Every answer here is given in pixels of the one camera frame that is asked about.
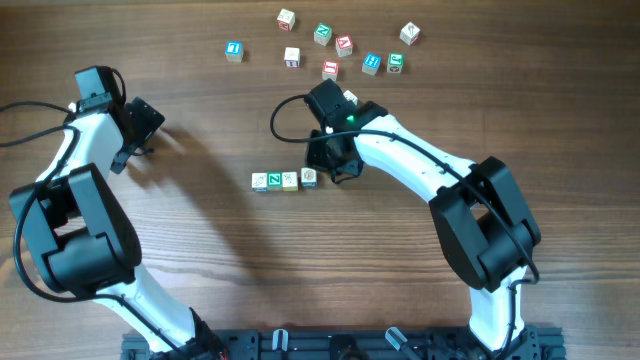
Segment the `blue sided picture block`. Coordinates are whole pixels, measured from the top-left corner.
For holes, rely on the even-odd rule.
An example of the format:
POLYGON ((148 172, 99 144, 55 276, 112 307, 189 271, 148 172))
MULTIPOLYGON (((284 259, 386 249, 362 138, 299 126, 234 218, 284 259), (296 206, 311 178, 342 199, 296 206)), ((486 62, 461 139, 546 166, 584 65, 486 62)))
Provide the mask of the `blue sided picture block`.
POLYGON ((300 171, 301 185, 305 188, 315 188, 318 185, 317 171, 312 168, 303 167, 300 171))

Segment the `yellow sided white block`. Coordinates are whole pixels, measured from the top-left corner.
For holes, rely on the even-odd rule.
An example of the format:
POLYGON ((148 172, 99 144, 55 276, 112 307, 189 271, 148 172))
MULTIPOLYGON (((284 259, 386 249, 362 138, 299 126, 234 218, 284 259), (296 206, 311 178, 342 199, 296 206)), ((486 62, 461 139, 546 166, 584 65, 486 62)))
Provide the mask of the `yellow sided white block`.
POLYGON ((293 172, 282 172, 282 189, 285 192, 297 191, 299 189, 298 174, 293 172))

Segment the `red sided block green N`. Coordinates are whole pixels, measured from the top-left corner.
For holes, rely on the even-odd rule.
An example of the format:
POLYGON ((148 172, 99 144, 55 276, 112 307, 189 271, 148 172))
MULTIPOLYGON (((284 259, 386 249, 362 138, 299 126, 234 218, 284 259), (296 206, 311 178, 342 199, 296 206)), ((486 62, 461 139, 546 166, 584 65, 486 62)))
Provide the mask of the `red sided block green N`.
POLYGON ((283 178, 281 172, 267 173, 267 189, 269 191, 281 191, 283 189, 283 178))

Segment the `blue sided white block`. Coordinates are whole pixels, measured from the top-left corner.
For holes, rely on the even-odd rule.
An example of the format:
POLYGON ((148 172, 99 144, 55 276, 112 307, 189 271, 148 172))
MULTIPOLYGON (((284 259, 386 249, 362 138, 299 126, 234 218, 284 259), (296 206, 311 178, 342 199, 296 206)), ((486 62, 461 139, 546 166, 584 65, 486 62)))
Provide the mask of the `blue sided white block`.
POLYGON ((254 192, 267 192, 267 177, 266 173, 252 173, 251 174, 251 186, 254 192))

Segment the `green J block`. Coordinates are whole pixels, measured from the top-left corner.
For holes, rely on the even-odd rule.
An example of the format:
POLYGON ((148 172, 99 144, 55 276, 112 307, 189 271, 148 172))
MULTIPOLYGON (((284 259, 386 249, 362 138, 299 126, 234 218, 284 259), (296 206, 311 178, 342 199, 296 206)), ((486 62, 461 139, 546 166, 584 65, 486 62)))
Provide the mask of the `green J block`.
POLYGON ((404 66, 404 55, 402 53, 390 53, 387 60, 387 72, 399 74, 404 66))

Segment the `yellow face picture block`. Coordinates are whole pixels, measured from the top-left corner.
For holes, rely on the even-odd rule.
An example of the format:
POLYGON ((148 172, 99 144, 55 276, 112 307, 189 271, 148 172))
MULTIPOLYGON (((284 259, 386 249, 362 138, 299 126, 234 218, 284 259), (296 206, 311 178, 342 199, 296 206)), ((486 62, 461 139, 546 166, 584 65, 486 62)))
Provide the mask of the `yellow face picture block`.
POLYGON ((343 96, 346 100, 352 102, 355 106, 358 106, 358 97, 352 93, 350 90, 346 90, 343 92, 343 96))

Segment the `red letter block lower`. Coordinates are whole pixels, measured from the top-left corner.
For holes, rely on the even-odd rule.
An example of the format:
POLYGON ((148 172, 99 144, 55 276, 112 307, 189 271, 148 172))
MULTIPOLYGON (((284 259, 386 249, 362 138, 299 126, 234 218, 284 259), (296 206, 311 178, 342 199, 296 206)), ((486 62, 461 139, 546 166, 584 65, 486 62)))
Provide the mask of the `red letter block lower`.
POLYGON ((321 76, 323 80, 336 81, 339 73, 339 64, 333 61, 325 61, 322 66, 321 76))

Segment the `red letter block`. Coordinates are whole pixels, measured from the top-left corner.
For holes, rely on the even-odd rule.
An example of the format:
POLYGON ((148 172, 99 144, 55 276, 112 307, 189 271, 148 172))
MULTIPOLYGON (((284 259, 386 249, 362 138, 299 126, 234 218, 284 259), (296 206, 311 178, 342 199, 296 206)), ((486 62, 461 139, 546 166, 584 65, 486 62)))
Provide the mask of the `red letter block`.
POLYGON ((351 36, 348 34, 337 36, 335 39, 335 48, 339 57, 350 56, 354 48, 351 36))
POLYGON ((336 81, 339 73, 339 64, 333 61, 325 61, 322 66, 321 76, 323 80, 336 81))

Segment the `blue letter block right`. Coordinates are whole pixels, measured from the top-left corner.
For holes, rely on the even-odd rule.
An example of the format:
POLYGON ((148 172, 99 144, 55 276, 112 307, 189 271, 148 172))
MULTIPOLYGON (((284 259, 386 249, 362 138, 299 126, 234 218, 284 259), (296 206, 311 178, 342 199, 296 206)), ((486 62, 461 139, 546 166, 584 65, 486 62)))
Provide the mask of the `blue letter block right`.
POLYGON ((362 72, 375 76, 381 64, 381 57, 374 53, 367 53, 362 64, 362 72))

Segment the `blue letter block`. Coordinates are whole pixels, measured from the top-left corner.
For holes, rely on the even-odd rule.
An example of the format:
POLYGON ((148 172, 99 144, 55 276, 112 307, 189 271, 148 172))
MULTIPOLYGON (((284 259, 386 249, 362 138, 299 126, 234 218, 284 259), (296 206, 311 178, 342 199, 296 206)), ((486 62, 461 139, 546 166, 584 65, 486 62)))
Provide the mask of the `blue letter block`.
POLYGON ((362 72, 375 76, 381 64, 381 57, 374 53, 367 53, 362 64, 362 72))
POLYGON ((243 44, 238 41, 228 41, 225 47, 225 56, 229 62, 240 63, 243 60, 243 44))

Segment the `red letter block upper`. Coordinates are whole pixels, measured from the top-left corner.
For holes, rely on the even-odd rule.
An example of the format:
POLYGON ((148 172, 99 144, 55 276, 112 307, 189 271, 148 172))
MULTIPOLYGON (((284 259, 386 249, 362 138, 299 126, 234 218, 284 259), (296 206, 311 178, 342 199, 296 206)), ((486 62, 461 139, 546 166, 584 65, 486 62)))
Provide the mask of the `red letter block upper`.
POLYGON ((337 36, 335 39, 335 48, 339 57, 350 56, 354 48, 351 36, 348 34, 337 36))

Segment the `red sided white block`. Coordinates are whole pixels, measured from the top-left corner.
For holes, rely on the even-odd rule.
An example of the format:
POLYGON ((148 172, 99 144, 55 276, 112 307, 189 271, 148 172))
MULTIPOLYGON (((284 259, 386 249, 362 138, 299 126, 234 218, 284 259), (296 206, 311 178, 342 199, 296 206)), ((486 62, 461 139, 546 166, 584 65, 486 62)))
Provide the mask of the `red sided white block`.
POLYGON ((286 47, 284 52, 284 63, 288 68, 298 68, 301 61, 301 52, 296 47, 286 47))

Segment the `green N block top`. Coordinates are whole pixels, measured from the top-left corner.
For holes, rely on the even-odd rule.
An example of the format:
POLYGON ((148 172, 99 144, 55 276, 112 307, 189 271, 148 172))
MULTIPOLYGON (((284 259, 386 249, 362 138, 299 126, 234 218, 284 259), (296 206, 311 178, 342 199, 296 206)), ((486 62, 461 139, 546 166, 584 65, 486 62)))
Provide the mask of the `green N block top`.
POLYGON ((330 42, 331 37, 332 27, 324 23, 319 23, 314 30, 314 41, 317 44, 326 46, 330 42))

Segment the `plain picture block right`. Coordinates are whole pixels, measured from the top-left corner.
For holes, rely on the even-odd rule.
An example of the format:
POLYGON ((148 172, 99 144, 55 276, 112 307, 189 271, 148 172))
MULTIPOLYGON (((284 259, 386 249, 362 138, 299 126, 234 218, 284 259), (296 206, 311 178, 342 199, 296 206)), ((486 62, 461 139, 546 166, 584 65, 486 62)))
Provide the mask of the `plain picture block right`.
POLYGON ((408 22, 400 31, 400 39, 407 45, 411 46, 420 35, 420 28, 413 22, 408 22))

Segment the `red picture block top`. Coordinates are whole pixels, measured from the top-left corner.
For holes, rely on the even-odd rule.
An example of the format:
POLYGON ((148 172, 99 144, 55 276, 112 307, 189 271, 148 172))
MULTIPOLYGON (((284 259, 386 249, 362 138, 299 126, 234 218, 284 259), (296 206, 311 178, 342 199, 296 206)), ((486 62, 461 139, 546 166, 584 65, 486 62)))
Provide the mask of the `red picture block top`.
POLYGON ((287 32, 291 32, 295 24, 295 13, 283 8, 277 16, 278 28, 287 32))

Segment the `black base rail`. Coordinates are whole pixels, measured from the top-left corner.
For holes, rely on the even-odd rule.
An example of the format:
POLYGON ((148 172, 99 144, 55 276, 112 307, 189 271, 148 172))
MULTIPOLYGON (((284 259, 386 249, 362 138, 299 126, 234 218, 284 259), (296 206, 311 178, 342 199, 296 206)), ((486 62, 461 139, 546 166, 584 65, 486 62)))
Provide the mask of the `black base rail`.
MULTIPOLYGON (((219 330, 227 349, 223 359, 492 359, 468 328, 444 327, 404 331, 404 349, 396 349, 383 331, 219 330)), ((527 325, 512 340, 506 359, 567 359, 561 328, 527 325)), ((153 354, 143 336, 126 334, 120 359, 180 359, 153 354)))

